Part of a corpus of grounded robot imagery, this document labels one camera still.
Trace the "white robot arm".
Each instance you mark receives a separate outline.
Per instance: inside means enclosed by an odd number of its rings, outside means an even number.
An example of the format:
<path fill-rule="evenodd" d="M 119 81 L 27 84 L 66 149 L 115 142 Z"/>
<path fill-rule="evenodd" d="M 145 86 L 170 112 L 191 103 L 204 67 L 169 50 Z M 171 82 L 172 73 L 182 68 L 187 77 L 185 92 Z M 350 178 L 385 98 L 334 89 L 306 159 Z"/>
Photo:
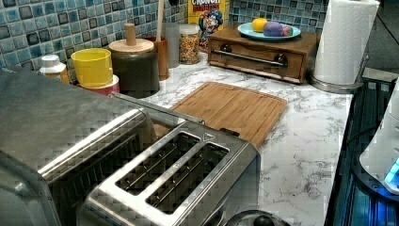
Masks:
<path fill-rule="evenodd" d="M 367 148 L 359 156 L 365 171 L 391 194 L 397 195 L 399 170 L 399 84 L 395 82 L 388 106 Z"/>

